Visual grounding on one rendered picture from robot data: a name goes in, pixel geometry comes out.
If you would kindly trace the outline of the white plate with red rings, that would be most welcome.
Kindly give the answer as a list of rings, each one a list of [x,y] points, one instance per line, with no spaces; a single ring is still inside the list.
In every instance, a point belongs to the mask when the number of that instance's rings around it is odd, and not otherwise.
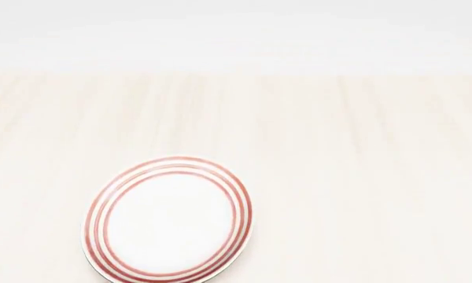
[[[252,228],[251,197],[235,174],[173,156],[104,186],[84,216],[81,242],[111,283],[205,283],[240,256]]]

